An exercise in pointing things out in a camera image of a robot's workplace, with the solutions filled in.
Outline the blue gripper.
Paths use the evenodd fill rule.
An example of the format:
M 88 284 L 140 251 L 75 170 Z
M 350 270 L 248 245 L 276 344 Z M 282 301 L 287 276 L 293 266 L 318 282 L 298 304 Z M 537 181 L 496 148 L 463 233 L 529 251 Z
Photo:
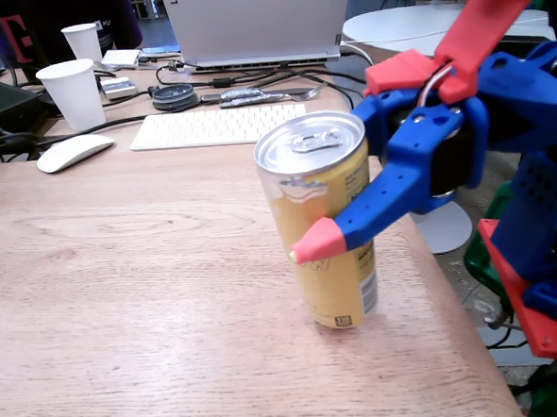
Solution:
M 446 105 L 435 92 L 419 107 L 415 97 L 413 90 L 404 91 L 389 112 L 379 96 L 370 95 L 351 111 L 363 121 L 369 155 L 388 162 L 339 215 L 318 219 L 292 244 L 294 262 L 330 259 L 364 246 L 411 211 L 438 209 L 457 188 L 481 183 L 488 108 L 477 97 Z

